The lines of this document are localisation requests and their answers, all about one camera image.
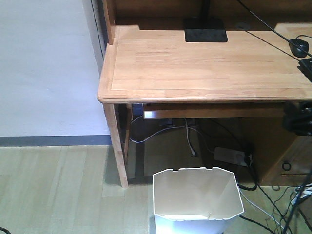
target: white cable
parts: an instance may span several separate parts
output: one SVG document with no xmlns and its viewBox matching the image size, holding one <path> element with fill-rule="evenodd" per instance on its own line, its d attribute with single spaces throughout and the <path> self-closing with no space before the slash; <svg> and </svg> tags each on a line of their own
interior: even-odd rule
<svg viewBox="0 0 312 234">
<path fill-rule="evenodd" d="M 185 128 L 186 128 L 187 143 L 189 144 L 189 147 L 191 149 L 192 157 L 195 157 L 196 153 L 195 153 L 195 150 L 193 149 L 193 147 L 191 145 L 191 141 L 190 141 L 190 138 L 189 138 L 189 125 L 187 124 L 186 118 L 184 118 L 184 121 L 185 121 Z"/>
<path fill-rule="evenodd" d="M 265 213 L 268 217 L 270 217 L 272 220 L 274 220 L 275 223 L 278 224 L 278 226 L 281 226 L 282 229 L 284 229 L 284 227 L 273 217 L 271 216 L 268 212 L 266 212 L 265 210 L 263 210 L 261 207 L 257 206 L 256 204 L 254 204 L 252 201 L 250 201 L 242 192 L 241 189 L 239 189 L 240 194 L 242 194 L 242 196 L 246 199 L 246 201 L 248 201 L 251 205 L 255 206 L 256 208 L 258 208 L 259 210 L 261 210 L 263 213 Z"/>
<path fill-rule="evenodd" d="M 130 141 L 132 141 L 132 142 L 134 142 L 134 143 L 143 143 L 143 142 L 146 142 L 147 140 L 149 140 L 149 139 L 152 138 L 153 136 L 155 136 L 155 135 L 157 135 L 157 134 L 159 134 L 159 133 L 161 133 L 161 132 L 163 132 L 163 131 L 166 131 L 166 130 L 169 130 L 169 129 L 174 129 L 174 128 L 186 128 L 186 127 L 185 127 L 185 126 L 168 127 L 168 128 L 161 129 L 161 130 L 159 130 L 158 132 L 155 132 L 154 134 L 150 135 L 149 137 L 145 138 L 144 140 L 137 141 L 137 140 L 133 140 L 133 139 L 130 137 Z M 201 136 L 203 139 L 205 139 L 204 135 L 203 135 L 199 130 L 197 130 L 197 129 L 195 129 L 195 128 L 192 128 L 192 127 L 187 127 L 187 128 L 188 128 L 188 129 L 192 129 L 192 130 L 198 132 L 198 133 L 200 134 L 200 136 Z M 210 150 L 210 149 L 208 148 L 208 145 L 207 145 L 207 143 L 206 143 L 205 140 L 204 140 L 204 144 L 205 144 L 205 147 L 206 147 L 207 151 L 210 152 L 210 153 L 212 153 L 212 154 L 214 154 L 214 151 L 212 151 L 212 150 Z"/>
</svg>

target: white wall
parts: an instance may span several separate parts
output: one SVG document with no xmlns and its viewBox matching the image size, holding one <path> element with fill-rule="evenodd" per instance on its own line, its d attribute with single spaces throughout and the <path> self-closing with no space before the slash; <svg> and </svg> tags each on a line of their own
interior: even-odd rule
<svg viewBox="0 0 312 234">
<path fill-rule="evenodd" d="M 98 77 L 81 0 L 0 0 L 1 137 L 108 135 Z"/>
</svg>

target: power strip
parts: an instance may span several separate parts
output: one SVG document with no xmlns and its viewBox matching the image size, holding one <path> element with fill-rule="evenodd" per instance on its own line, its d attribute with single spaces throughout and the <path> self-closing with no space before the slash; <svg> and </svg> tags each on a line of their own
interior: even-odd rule
<svg viewBox="0 0 312 234">
<path fill-rule="evenodd" d="M 216 147 L 214 149 L 214 159 L 222 162 L 228 162 L 231 164 L 236 164 L 240 166 L 247 167 L 245 163 L 245 153 L 238 150 L 232 150 L 222 147 Z"/>
</svg>

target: white trash can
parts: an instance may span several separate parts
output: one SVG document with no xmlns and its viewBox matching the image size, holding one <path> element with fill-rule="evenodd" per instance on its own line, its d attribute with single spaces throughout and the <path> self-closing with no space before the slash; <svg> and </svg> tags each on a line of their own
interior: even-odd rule
<svg viewBox="0 0 312 234">
<path fill-rule="evenodd" d="M 221 234 L 244 212 L 234 173 L 213 167 L 153 175 L 157 234 Z"/>
</svg>

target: floor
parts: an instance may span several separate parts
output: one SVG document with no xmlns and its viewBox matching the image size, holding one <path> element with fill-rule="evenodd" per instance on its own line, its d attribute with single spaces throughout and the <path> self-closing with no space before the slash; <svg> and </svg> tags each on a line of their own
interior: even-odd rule
<svg viewBox="0 0 312 234">
<path fill-rule="evenodd" d="M 184 129 L 178 135 L 185 140 Z M 162 163 L 165 167 L 174 162 L 199 165 L 198 158 L 191 158 L 181 141 L 175 148 L 168 147 L 172 141 L 164 133 L 156 136 L 153 143 L 130 145 L 128 174 L 133 183 L 128 189 L 120 187 L 111 146 L 0 147 L 0 226 L 12 234 L 155 234 L 151 173 L 162 170 Z M 134 160 L 139 155 L 137 151 L 147 155 L 143 162 Z M 167 153 L 179 157 L 164 158 Z M 284 191 L 264 189 L 273 200 Z M 282 211 L 292 191 L 289 189 L 277 203 Z M 272 205 L 260 191 L 243 193 L 272 212 Z M 266 225 L 267 217 L 242 200 L 244 216 Z M 268 225 L 275 228 L 271 221 Z M 310 233 L 297 214 L 292 232 Z M 249 233 L 269 232 L 241 218 L 224 232 Z"/>
</svg>

